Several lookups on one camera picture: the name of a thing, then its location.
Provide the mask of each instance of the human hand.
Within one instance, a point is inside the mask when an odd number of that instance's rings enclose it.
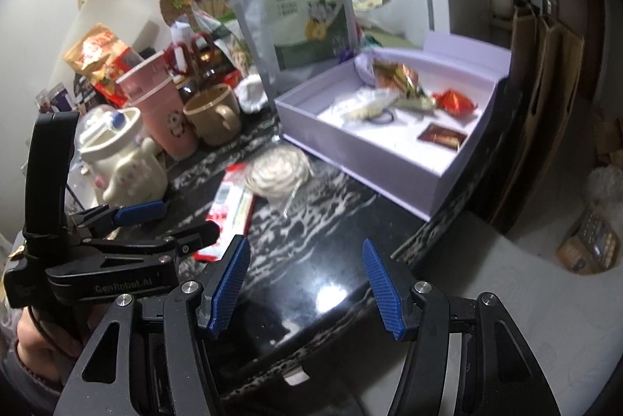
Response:
[[[88,327],[95,329],[106,311],[108,304],[94,306],[88,318]],[[83,343],[74,339],[67,331],[54,323],[45,323],[45,330],[50,338],[71,358],[78,358],[82,353]],[[47,342],[32,322],[27,309],[22,312],[18,322],[17,354],[24,366],[36,376],[58,383],[60,371],[54,361],[54,346]]]

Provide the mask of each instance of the white floor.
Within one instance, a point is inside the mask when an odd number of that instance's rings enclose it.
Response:
[[[563,416],[584,414],[623,353],[623,268],[577,276],[554,257],[583,209],[592,165],[591,106],[579,100],[556,161],[510,240],[465,214],[417,274],[450,295],[499,295],[537,356]],[[313,363],[328,365],[365,414],[384,416],[405,353],[406,345],[394,342],[374,313]],[[459,336],[451,336],[442,415],[454,413],[459,359]]]

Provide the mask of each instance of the orange snack package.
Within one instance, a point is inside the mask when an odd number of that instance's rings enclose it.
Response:
[[[472,100],[455,90],[433,93],[432,97],[437,100],[437,108],[457,118],[472,114],[477,107]]]
[[[117,107],[123,107],[127,97],[115,81],[143,61],[132,47],[101,23],[68,50],[63,60]]]

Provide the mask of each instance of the white teapot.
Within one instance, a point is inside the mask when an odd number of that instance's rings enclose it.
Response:
[[[127,207],[164,196],[167,176],[155,157],[155,142],[149,137],[136,142],[142,124],[137,108],[105,112],[84,137],[80,157],[105,203]]]

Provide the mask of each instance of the red snack bag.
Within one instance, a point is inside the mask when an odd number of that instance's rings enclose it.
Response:
[[[253,193],[244,184],[246,163],[237,163],[225,170],[206,220],[219,225],[220,236],[215,244],[200,249],[192,256],[201,262],[220,260],[235,235],[246,235],[253,212]]]
[[[117,107],[123,107],[128,99],[116,80],[143,61],[132,47],[101,23],[93,26],[63,59]]]
[[[433,93],[432,97],[437,100],[437,108],[457,118],[472,114],[477,107],[472,100],[455,90]]]

